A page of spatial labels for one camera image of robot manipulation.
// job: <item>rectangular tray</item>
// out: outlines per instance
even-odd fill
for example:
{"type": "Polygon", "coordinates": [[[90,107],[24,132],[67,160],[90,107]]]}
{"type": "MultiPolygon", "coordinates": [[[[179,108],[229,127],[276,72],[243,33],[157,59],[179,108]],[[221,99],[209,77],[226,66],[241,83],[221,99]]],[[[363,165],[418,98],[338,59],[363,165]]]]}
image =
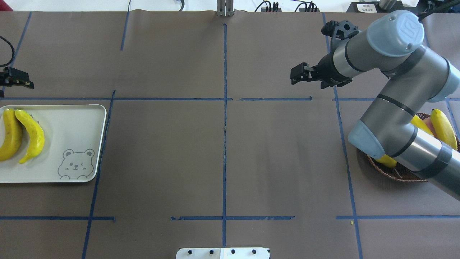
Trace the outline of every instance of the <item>rectangular tray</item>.
{"type": "Polygon", "coordinates": [[[5,137],[3,111],[28,112],[45,133],[45,146],[37,157],[19,164],[29,146],[23,128],[23,143],[9,160],[0,162],[0,183],[88,182],[98,169],[107,111],[94,105],[30,105],[0,108],[0,147],[5,137]]]}

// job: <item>wicker basket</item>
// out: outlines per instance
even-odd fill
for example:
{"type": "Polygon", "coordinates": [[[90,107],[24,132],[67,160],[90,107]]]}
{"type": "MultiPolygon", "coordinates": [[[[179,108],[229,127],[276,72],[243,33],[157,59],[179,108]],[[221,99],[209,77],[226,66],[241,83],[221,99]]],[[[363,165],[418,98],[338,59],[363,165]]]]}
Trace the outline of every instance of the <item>wicker basket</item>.
{"type": "MultiPolygon", "coordinates": [[[[429,117],[429,114],[426,113],[417,113],[417,116],[420,117],[422,120],[429,117]]],[[[457,136],[455,136],[457,139],[457,145],[460,148],[460,141],[457,136]]],[[[388,168],[381,163],[375,161],[375,159],[371,158],[370,156],[366,155],[365,153],[362,153],[365,155],[369,161],[369,163],[381,174],[384,176],[398,181],[398,182],[427,182],[426,180],[418,178],[415,174],[413,174],[409,169],[407,169],[405,166],[403,166],[400,163],[396,164],[396,167],[391,169],[388,168]]]]}

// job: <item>cartoon bear face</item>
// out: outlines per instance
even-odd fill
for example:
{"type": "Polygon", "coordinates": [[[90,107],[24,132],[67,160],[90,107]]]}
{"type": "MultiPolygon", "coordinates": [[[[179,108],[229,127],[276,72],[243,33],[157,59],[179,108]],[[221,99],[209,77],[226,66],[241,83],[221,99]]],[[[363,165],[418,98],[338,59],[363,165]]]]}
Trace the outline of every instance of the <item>cartoon bear face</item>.
{"type": "Polygon", "coordinates": [[[92,174],[94,150],[87,149],[85,152],[74,152],[72,149],[67,149],[64,151],[63,157],[64,160],[57,169],[61,179],[87,179],[92,174]]]}

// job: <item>yellow banana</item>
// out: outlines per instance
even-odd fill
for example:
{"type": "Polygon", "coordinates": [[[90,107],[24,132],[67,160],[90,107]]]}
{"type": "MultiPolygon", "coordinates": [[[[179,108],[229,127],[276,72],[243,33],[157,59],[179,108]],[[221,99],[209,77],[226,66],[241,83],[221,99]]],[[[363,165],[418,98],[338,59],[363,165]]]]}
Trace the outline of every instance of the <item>yellow banana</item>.
{"type": "Polygon", "coordinates": [[[384,166],[388,167],[388,168],[395,168],[396,167],[396,160],[394,160],[393,158],[389,157],[388,155],[384,155],[383,157],[379,158],[379,159],[376,159],[375,161],[383,164],[384,166]]]}
{"type": "Polygon", "coordinates": [[[433,123],[437,138],[457,150],[457,140],[455,138],[454,129],[447,119],[447,116],[442,111],[433,109],[431,111],[431,122],[433,123]]]}
{"type": "Polygon", "coordinates": [[[27,149],[26,155],[19,161],[20,164],[24,164],[29,159],[38,156],[45,145],[45,134],[43,129],[38,125],[34,119],[23,110],[15,111],[16,118],[24,125],[27,133],[30,136],[30,144],[27,149]]]}
{"type": "Polygon", "coordinates": [[[422,121],[420,117],[415,115],[412,120],[410,121],[413,125],[415,125],[417,128],[423,130],[424,132],[430,134],[431,136],[434,137],[433,132],[430,130],[430,128],[422,121]]]}
{"type": "Polygon", "coordinates": [[[3,121],[5,122],[5,140],[0,147],[0,161],[10,159],[16,154],[23,142],[23,129],[14,115],[14,110],[5,109],[3,121]]]}

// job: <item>white bracket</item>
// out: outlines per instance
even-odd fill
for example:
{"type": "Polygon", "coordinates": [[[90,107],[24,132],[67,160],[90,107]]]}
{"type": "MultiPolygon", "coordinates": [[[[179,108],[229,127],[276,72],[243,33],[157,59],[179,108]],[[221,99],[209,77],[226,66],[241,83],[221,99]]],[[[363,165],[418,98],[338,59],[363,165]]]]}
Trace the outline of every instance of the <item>white bracket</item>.
{"type": "Polygon", "coordinates": [[[233,16],[233,0],[217,0],[217,16],[233,16]]]}
{"type": "Polygon", "coordinates": [[[270,249],[263,247],[182,248],[176,259],[270,259],[270,249]]]}

